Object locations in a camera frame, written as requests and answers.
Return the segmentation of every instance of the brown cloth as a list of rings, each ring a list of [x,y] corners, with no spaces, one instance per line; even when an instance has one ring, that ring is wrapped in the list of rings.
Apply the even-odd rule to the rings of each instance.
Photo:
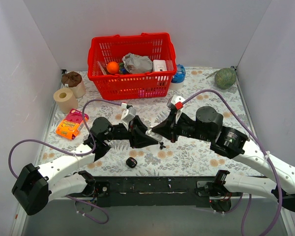
[[[76,87],[81,81],[82,81],[82,76],[75,71],[64,74],[61,79],[62,84],[63,85],[67,84],[69,88]]]

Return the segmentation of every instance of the green melon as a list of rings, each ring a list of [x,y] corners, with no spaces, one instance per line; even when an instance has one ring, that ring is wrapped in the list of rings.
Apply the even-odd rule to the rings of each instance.
[[[220,69],[216,72],[214,80],[220,89],[228,89],[236,82],[236,72],[232,68]]]

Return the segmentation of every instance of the floral tablecloth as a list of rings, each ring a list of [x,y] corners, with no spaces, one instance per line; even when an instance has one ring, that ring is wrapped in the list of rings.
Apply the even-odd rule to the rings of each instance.
[[[128,103],[137,110],[144,124],[154,126],[163,121],[169,114],[166,107],[167,101],[173,94],[188,98],[195,92],[202,89],[214,89],[222,94],[238,116],[249,125],[244,106],[236,85],[227,90],[220,90],[214,84],[214,77],[206,79],[206,76],[217,69],[186,69],[184,87],[178,91],[169,90],[166,97],[132,99]],[[90,99],[101,98],[93,82],[87,77],[87,72],[78,72],[82,75],[86,85],[87,93],[78,99],[79,108]],[[223,102],[213,93],[203,93],[198,95],[185,105],[184,112],[195,119],[196,110],[201,106],[212,106],[217,112],[223,114],[224,125],[230,126],[245,132],[237,120],[225,107]],[[100,116],[106,117],[112,124],[118,124],[121,118],[120,106],[111,105],[104,102],[93,102],[86,108],[86,114],[90,119],[88,125]],[[75,140],[68,140],[55,133],[56,127],[65,117],[57,108],[52,121],[47,142],[64,150],[73,150],[88,136],[85,128]],[[160,150],[159,145],[149,146],[141,149],[132,149],[128,141],[111,141],[110,151],[98,161],[83,166],[80,170],[86,170],[94,176],[214,176],[218,170],[225,169],[241,175],[260,175],[255,170],[241,163],[219,156],[209,149],[209,143],[179,137],[175,144],[164,140],[166,148]],[[45,148],[39,159],[39,164],[52,161],[63,154],[53,149]],[[131,169],[125,161],[128,157],[134,157],[138,165]]]

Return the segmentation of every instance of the blue object in basket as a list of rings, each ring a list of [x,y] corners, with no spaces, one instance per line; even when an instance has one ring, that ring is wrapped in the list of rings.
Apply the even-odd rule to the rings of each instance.
[[[183,65],[178,64],[176,75],[174,75],[172,78],[172,83],[174,84],[181,83],[182,81],[185,80],[185,76],[186,76],[185,67],[183,67]]]

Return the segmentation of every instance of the gray floor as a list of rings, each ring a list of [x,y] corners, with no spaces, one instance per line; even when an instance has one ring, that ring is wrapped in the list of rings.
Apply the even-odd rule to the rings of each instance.
[[[119,206],[110,207],[111,220],[98,225],[76,213],[74,201],[55,200],[40,213],[28,216],[24,236],[239,236],[247,199],[229,215],[221,216],[194,210],[190,206]],[[245,232],[259,235],[271,222],[277,204],[267,199],[253,199]],[[104,220],[94,210],[91,215]],[[267,236],[286,236],[282,218]]]

